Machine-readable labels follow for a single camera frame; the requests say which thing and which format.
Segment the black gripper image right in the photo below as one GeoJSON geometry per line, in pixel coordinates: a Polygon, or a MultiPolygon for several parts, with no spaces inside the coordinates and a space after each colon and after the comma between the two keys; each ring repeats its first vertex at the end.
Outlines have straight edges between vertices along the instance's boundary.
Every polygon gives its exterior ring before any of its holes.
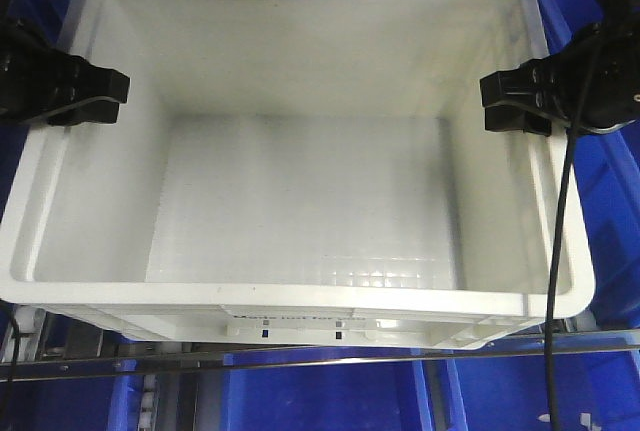
{"type": "Polygon", "coordinates": [[[639,119],[639,22],[592,23],[561,51],[523,68],[480,79],[485,130],[548,137],[551,121],[569,126],[579,114],[581,134],[607,134],[639,119]],[[533,113],[511,106],[534,88],[533,113]]]}

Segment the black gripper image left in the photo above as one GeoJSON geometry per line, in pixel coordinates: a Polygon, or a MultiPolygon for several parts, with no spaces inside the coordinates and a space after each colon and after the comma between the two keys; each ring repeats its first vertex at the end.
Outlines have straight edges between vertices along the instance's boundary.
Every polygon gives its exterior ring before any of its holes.
{"type": "Polygon", "coordinates": [[[114,124],[129,88],[127,75],[53,48],[31,23],[1,21],[3,124],[114,124]],[[72,109],[75,102],[92,103],[72,109]]]}

